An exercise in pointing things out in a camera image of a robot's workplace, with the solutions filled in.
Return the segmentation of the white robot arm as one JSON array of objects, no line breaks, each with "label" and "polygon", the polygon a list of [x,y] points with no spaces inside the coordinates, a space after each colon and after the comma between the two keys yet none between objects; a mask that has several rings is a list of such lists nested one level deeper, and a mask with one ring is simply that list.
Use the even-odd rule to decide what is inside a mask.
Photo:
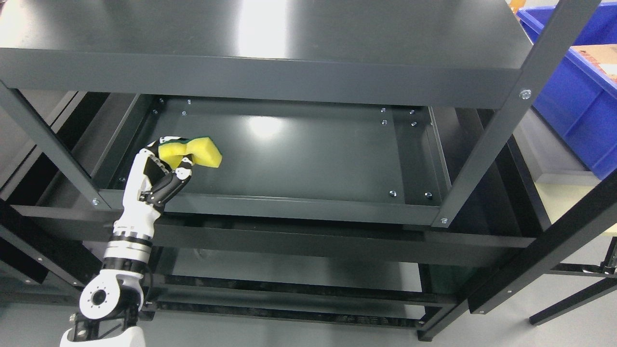
[{"label": "white robot arm", "polygon": [[145,347],[137,325],[145,303],[141,285],[151,254],[152,230],[114,231],[99,274],[83,289],[73,327],[60,338],[61,347]]}]

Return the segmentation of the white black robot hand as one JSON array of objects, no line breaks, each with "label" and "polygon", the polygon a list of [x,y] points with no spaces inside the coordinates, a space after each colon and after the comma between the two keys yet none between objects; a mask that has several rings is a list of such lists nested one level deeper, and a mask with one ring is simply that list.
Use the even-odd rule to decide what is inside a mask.
[{"label": "white black robot hand", "polygon": [[176,169],[159,156],[163,145],[186,144],[188,139],[164,136],[139,150],[126,180],[121,217],[114,222],[114,236],[151,240],[154,222],[165,205],[192,177],[192,155],[181,156]]}]

